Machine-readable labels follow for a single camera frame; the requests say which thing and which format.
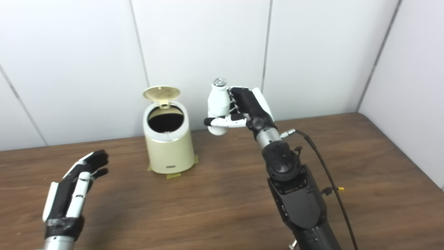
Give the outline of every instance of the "black cable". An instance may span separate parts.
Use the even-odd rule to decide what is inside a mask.
[[[306,135],[304,132],[297,130],[297,129],[295,129],[295,131],[304,137],[304,139],[308,142],[308,144],[310,144],[311,148],[314,150],[317,157],[319,158],[319,161],[321,162],[322,167],[324,168],[325,173],[327,174],[327,177],[329,178],[330,183],[332,184],[333,191],[336,195],[337,201],[339,202],[339,206],[341,207],[342,214],[344,215],[345,223],[347,224],[347,227],[349,228],[350,238],[352,239],[353,246],[354,246],[355,250],[359,250],[358,244],[356,243],[355,235],[353,233],[352,225],[350,224],[349,216],[347,215],[347,211],[345,210],[344,204],[342,203],[342,200],[341,200],[341,197],[340,197],[339,192],[337,190],[336,184],[333,181],[333,178],[330,174],[329,169],[327,168],[327,165],[325,164],[324,159],[321,156],[321,153],[319,153],[319,150],[317,150],[316,145],[314,144],[314,142],[311,140],[311,138],[308,135]]]

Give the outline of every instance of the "white bottle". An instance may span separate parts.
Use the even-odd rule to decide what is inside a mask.
[[[230,97],[227,92],[226,81],[218,78],[213,81],[212,90],[208,97],[208,117],[226,116],[230,112]],[[208,127],[213,135],[223,135],[228,128]]]

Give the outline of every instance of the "wooden table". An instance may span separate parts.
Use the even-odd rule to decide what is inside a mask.
[[[367,118],[357,113],[281,121],[311,136],[337,185],[361,250],[444,249],[444,193]],[[300,136],[302,161],[329,186]],[[148,172],[143,137],[0,152],[0,249],[43,246],[41,221],[49,183],[80,157],[110,155],[83,211],[76,250],[284,250],[293,236],[266,183],[257,143],[247,129],[217,137],[194,131],[200,162],[181,177]],[[325,198],[344,250],[352,244],[335,197]]]

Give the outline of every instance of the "trash can lid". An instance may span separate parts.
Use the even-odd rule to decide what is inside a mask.
[[[174,99],[180,95],[180,91],[177,88],[170,86],[154,86],[147,88],[143,92],[143,96],[151,101],[167,101]]]

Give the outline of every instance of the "robotic arm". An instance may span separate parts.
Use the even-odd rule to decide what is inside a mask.
[[[99,169],[108,164],[108,155],[99,150],[79,159],[63,176],[61,182],[52,182],[49,188],[43,222],[45,223],[44,250],[72,250],[83,229],[81,215],[87,192],[95,179],[108,173]]]
[[[208,98],[204,124],[215,135],[246,126],[262,148],[268,185],[283,222],[292,230],[301,250],[341,250],[327,220],[327,206],[307,165],[282,139],[264,96],[258,88],[227,87],[218,78]]]

